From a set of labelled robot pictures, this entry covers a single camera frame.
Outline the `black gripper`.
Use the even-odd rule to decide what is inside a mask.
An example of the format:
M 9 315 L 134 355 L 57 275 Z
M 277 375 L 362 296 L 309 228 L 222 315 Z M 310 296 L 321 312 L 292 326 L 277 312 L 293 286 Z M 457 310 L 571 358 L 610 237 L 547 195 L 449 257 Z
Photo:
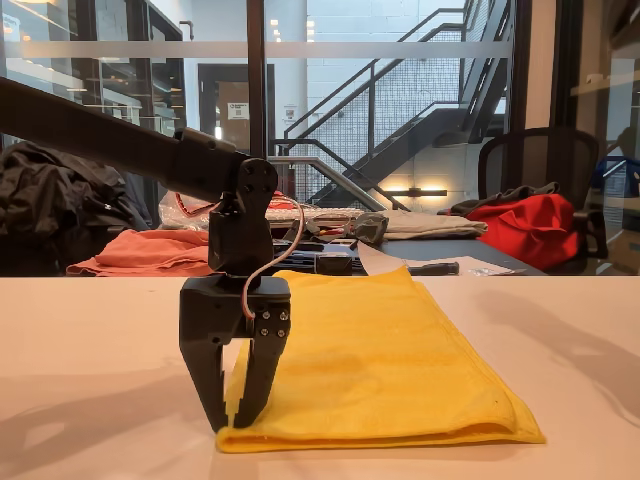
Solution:
M 228 425 L 224 401 L 223 346 L 251 339 L 244 390 L 235 428 L 251 426 L 267 405 L 277 366 L 291 329 L 291 292 L 282 278 L 263 277 L 248 290 L 225 275 L 188 279 L 180 292 L 179 345 L 211 429 Z

